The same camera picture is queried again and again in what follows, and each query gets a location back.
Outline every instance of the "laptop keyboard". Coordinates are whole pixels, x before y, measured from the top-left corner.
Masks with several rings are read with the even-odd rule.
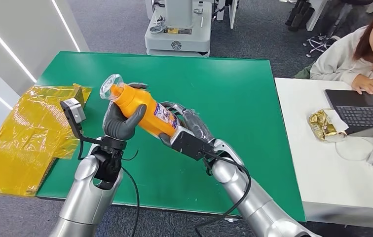
[[[373,127],[372,107],[336,106],[336,110],[349,126]]]

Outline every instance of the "bottle label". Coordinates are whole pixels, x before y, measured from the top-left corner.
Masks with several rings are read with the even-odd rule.
[[[175,129],[178,126],[178,118],[159,103],[156,103],[156,109],[153,114],[165,123],[169,123]]]

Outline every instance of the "woman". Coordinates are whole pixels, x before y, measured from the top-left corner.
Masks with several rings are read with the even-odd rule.
[[[340,80],[373,94],[373,21],[336,41],[314,63],[310,79]]]

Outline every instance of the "bottle cap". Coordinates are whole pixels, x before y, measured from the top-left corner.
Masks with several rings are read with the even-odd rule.
[[[109,76],[99,89],[99,95],[104,100],[117,99],[124,90],[124,81],[120,74]]]

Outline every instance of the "white wall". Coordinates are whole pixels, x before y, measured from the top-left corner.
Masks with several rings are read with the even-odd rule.
[[[35,78],[59,51],[76,51],[54,0],[0,0],[0,38]],[[89,51],[66,0],[55,0],[81,51]],[[14,106],[34,85],[0,43],[0,97]],[[0,101],[0,125],[10,109]]]
[[[89,51],[66,0],[56,0],[81,51]],[[59,51],[76,51],[52,0],[0,0],[0,37],[38,79]],[[34,84],[0,44],[0,77],[18,94]]]

